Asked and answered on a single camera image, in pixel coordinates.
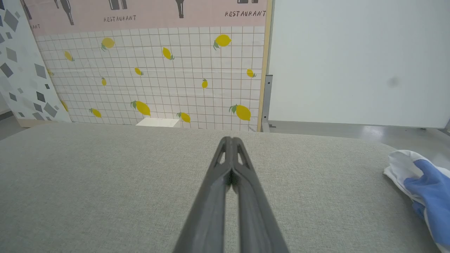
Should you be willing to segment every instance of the gray tabletop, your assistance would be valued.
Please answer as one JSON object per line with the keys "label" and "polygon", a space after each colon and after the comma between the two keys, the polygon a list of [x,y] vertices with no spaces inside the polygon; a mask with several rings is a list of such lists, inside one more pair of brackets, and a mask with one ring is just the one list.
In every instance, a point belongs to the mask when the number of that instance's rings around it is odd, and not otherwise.
{"label": "gray tabletop", "polygon": [[[0,141],[0,251],[170,252],[219,140],[240,137],[291,252],[437,252],[385,177],[394,149],[336,137],[55,123]],[[227,194],[225,250],[238,250]]]}

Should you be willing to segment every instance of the pink banner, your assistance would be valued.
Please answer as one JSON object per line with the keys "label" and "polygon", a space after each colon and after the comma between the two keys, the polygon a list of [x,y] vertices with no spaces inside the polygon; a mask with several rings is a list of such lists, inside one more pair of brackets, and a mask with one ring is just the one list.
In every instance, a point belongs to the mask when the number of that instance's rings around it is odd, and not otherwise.
{"label": "pink banner", "polygon": [[264,26],[267,0],[21,0],[35,36],[137,28]]}

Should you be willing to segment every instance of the whiteboard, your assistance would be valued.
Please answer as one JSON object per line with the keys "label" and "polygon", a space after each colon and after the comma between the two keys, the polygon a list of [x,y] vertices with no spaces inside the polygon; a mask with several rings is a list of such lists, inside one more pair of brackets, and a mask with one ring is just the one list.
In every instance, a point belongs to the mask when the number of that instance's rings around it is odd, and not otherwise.
{"label": "whiteboard", "polygon": [[269,119],[443,128],[449,0],[276,0]]}

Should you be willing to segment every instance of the gray floor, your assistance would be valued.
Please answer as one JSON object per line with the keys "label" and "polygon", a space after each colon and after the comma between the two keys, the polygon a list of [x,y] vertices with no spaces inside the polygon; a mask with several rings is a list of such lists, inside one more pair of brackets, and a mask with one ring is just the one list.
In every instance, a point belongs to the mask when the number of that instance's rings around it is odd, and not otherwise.
{"label": "gray floor", "polygon": [[16,117],[11,116],[6,119],[0,120],[0,140],[9,137],[15,133],[25,130],[26,128],[20,127],[16,120]]}
{"label": "gray floor", "polygon": [[333,123],[270,121],[270,132],[335,136],[381,142],[396,149],[408,149],[450,169],[450,137],[437,130],[395,126],[362,126]]}

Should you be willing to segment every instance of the white grid backdrop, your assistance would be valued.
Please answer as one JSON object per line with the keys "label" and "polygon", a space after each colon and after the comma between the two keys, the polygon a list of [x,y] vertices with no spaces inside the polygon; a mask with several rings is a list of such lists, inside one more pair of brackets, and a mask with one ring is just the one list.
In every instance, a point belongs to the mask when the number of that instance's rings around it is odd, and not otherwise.
{"label": "white grid backdrop", "polygon": [[[214,50],[220,34],[231,43]],[[115,46],[101,50],[105,37]],[[136,124],[144,116],[130,106],[146,103],[151,117],[178,118],[182,127],[255,131],[261,86],[264,27],[189,27],[134,29],[39,36],[38,47],[72,121]],[[162,55],[166,47],[175,56]],[[68,61],[64,51],[75,59]],[[138,67],[144,75],[135,73]],[[256,77],[250,78],[247,69]],[[101,84],[102,77],[107,85]],[[208,87],[202,88],[203,79]],[[250,109],[250,121],[229,112],[232,105]],[[90,108],[101,112],[94,117]]]}

